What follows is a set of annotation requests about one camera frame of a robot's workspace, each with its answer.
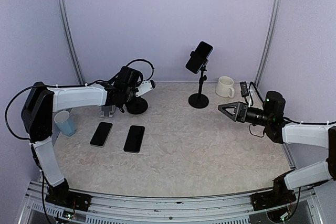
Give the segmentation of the short black phone stand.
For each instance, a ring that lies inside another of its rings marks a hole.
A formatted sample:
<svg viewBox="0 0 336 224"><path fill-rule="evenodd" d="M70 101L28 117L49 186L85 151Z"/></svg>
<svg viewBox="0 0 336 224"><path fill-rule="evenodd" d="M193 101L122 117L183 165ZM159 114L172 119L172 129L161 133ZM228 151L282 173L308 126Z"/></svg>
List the short black phone stand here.
<svg viewBox="0 0 336 224"><path fill-rule="evenodd" d="M142 97L136 97L129 101L126 105L126 109L130 114L140 115L148 109L147 101Z"/></svg>

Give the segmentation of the white folding phone stand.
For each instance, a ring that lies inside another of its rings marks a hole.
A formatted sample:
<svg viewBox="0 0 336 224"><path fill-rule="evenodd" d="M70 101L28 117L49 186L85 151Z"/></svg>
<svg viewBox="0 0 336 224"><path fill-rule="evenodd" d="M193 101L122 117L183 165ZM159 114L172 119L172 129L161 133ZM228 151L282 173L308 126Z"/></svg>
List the white folding phone stand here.
<svg viewBox="0 0 336 224"><path fill-rule="evenodd" d="M101 106L101 111L99 114L100 118L112 118L115 113L115 105L104 105Z"/></svg>

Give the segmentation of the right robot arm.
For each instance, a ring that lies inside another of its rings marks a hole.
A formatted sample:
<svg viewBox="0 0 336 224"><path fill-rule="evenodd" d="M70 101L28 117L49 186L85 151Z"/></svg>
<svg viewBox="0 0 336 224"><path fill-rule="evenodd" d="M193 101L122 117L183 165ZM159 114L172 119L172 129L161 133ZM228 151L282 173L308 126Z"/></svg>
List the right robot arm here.
<svg viewBox="0 0 336 224"><path fill-rule="evenodd" d="M325 161L316 162L282 175L278 185L269 192L273 205L281 204L289 196L289 190L319 182L335 180L335 123L295 123L285 118L286 101L276 91L268 91L262 109L233 102L218 106L218 110L235 122L263 126L263 134L279 144L304 144L324 147L328 150Z"/></svg>

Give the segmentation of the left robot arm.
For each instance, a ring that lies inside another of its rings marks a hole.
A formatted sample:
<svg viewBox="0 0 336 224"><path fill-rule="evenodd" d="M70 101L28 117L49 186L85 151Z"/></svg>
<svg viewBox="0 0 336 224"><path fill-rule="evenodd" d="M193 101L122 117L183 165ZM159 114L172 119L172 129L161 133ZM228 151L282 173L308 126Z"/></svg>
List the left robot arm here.
<svg viewBox="0 0 336 224"><path fill-rule="evenodd" d="M50 195L66 206L73 201L74 195L69 190L54 152L52 134L55 114L87 106L114 106L121 112L142 114L148 108L148 103L142 96L155 87L152 77L144 78L142 72L129 65L123 66L110 80L96 80L74 86L52 86L36 82L18 92L9 102L12 104L22 93L29 93L21 111L27 137L20 137L11 129L8 108L5 109L4 120L12 136L30 142L36 164L48 182Z"/></svg>

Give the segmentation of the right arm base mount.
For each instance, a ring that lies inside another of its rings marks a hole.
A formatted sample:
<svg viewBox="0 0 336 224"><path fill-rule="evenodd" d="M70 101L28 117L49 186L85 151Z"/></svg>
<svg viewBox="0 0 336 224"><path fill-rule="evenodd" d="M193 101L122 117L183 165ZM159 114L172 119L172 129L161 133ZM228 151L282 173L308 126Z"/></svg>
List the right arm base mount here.
<svg viewBox="0 0 336 224"><path fill-rule="evenodd" d="M273 188L270 191L255 193L251 195L251 202L254 211L264 210L282 206L297 200L293 190Z"/></svg>

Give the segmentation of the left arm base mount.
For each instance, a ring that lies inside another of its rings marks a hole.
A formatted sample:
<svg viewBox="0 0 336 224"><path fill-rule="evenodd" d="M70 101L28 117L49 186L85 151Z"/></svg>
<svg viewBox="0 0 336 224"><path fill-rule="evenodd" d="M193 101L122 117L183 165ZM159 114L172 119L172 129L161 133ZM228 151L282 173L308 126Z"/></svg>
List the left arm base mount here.
<svg viewBox="0 0 336 224"><path fill-rule="evenodd" d="M91 203L88 194L67 191L65 193L48 193L45 200L57 206L87 212Z"/></svg>

